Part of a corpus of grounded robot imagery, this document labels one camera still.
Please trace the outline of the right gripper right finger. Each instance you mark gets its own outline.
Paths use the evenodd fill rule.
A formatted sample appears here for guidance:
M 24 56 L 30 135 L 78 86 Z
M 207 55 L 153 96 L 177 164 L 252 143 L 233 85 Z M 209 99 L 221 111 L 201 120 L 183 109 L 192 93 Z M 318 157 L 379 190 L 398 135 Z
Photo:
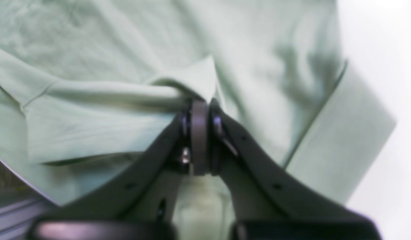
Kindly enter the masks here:
M 213 99 L 210 173 L 228 187 L 230 240 L 380 240 L 375 224 L 311 190 L 278 166 Z

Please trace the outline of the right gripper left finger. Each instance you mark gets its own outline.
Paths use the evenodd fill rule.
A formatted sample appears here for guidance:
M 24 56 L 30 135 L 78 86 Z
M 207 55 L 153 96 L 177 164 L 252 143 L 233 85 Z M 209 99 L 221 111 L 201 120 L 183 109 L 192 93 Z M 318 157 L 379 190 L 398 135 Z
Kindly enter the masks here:
M 208 171 L 207 102 L 188 100 L 120 175 L 37 219 L 28 240 L 176 240 L 171 224 L 185 176 Z

